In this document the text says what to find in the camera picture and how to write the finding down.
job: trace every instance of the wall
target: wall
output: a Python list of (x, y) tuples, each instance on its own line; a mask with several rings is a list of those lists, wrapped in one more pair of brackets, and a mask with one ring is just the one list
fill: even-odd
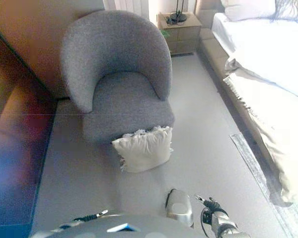
[(0, 237), (27, 237), (56, 101), (0, 39)]
[(0, 0), (0, 32), (56, 98), (66, 96), (59, 70), (62, 36), (102, 0)]
[[(178, 9), (181, 10), (182, 0), (179, 0)], [(156, 15), (176, 10), (177, 0), (149, 0), (149, 18), (156, 24)], [(183, 11), (194, 12), (195, 0), (184, 0)]]

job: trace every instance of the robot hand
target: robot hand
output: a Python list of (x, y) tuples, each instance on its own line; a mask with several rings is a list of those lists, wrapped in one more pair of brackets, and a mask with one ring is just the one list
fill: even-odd
[(201, 226), (207, 237), (203, 223), (211, 225), (217, 238), (251, 238), (248, 234), (238, 231), (236, 223), (230, 220), (227, 212), (211, 197), (210, 200), (205, 200), (199, 195), (195, 197), (205, 206), (201, 213)]

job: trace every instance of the curtain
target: curtain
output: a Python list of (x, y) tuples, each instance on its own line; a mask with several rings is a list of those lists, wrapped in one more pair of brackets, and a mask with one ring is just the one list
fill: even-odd
[(149, 0), (103, 0), (105, 10), (125, 10), (149, 19)]

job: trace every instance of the throw pillow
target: throw pillow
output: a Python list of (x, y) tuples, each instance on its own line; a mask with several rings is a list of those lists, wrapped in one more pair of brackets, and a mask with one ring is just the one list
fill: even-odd
[(298, 21), (298, 0), (276, 0), (275, 19)]
[(172, 151), (171, 138), (172, 128), (157, 126), (149, 132), (138, 130), (133, 134), (125, 134), (112, 141), (112, 144), (122, 157), (122, 169), (138, 173), (169, 160)]

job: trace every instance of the armchair backrest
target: armchair backrest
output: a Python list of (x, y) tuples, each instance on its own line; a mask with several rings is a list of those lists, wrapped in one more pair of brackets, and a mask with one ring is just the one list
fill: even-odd
[(126, 11), (97, 11), (69, 26), (61, 49), (61, 71), (71, 99), (92, 111), (97, 82), (107, 74), (146, 76), (161, 100), (169, 96), (171, 58), (160, 31)]

